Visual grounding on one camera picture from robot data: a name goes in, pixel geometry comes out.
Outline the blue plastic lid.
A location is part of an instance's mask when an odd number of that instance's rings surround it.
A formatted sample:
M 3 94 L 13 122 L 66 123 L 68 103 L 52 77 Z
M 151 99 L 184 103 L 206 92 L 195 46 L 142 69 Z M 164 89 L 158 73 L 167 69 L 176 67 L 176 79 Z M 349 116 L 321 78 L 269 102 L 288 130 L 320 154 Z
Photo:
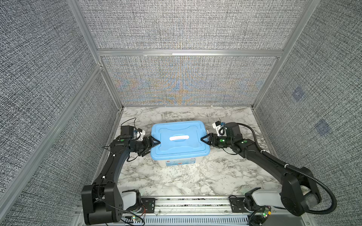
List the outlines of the blue plastic lid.
M 155 161 L 204 157 L 210 154 L 210 146 L 201 141 L 207 135 L 201 121 L 159 123 L 152 127 L 151 135 L 160 144 L 151 149 Z

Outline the white plastic bin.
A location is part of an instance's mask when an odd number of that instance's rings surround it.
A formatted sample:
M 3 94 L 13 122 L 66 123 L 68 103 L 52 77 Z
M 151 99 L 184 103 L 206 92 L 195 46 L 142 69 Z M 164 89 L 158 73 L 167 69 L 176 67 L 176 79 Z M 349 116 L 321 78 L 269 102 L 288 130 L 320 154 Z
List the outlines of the white plastic bin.
M 172 160 L 156 160 L 156 162 L 161 167 L 168 166 L 177 166 L 177 165 L 187 165 L 187 164 L 197 164 L 203 160 L 204 157 L 192 157 L 192 158 L 182 158 L 182 159 L 172 159 Z

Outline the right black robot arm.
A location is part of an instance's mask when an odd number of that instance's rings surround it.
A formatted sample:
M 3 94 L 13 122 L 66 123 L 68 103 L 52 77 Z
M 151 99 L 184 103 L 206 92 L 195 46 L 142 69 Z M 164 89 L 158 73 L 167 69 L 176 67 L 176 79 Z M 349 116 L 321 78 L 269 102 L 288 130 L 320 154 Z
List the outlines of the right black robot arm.
M 272 206 L 301 216 L 304 213 L 327 215 L 337 208 L 336 196 L 325 184 L 308 168 L 298 168 L 262 149 L 250 126 L 229 122 L 221 129 L 224 135 L 209 133 L 200 140 L 211 147 L 230 148 L 235 155 L 257 164 L 281 184 L 281 191 L 266 199 L 255 196 L 261 191 L 259 188 L 246 193 L 246 206 L 251 211 L 257 206 Z

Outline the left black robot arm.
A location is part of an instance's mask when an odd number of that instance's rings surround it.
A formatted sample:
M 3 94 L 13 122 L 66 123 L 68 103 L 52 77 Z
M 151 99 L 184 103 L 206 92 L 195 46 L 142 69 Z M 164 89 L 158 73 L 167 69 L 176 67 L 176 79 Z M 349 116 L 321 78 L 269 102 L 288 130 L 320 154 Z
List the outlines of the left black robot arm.
M 86 225 L 117 223 L 123 214 L 134 214 L 141 210 L 141 196 L 137 189 L 120 192 L 118 178 L 130 153 L 145 156 L 151 148 L 161 144 L 152 136 L 142 141 L 130 135 L 118 136 L 109 145 L 110 155 L 95 181 L 84 186 L 81 197 Z

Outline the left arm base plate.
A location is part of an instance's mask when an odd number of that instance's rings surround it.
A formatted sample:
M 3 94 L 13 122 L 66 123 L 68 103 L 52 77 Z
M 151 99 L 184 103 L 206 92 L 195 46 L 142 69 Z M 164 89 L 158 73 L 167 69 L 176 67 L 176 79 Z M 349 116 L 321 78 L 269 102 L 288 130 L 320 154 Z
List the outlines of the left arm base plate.
M 123 198 L 122 208 L 133 213 L 154 213 L 156 207 L 155 198 Z

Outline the aluminium front rail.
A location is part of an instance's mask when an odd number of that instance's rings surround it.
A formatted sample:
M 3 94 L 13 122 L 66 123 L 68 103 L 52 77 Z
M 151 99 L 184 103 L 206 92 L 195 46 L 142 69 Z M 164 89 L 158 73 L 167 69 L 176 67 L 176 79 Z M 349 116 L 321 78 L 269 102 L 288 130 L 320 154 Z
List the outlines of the aluminium front rail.
M 233 213 L 228 196 L 143 196 L 155 198 L 154 213 L 143 213 L 145 226 L 249 226 L 252 213 Z M 79 202 L 71 226 L 86 226 Z M 262 226 L 318 226 L 311 214 L 296 217 L 271 208 Z

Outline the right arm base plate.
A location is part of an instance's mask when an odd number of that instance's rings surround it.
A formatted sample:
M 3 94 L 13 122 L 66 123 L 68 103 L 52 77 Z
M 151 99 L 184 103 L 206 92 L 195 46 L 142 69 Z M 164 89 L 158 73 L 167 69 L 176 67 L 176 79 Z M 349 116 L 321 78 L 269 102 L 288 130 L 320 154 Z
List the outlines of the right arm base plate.
M 254 211 L 257 211 L 257 213 L 271 213 L 271 208 L 257 205 L 250 197 L 230 195 L 228 201 L 233 213 L 253 213 Z

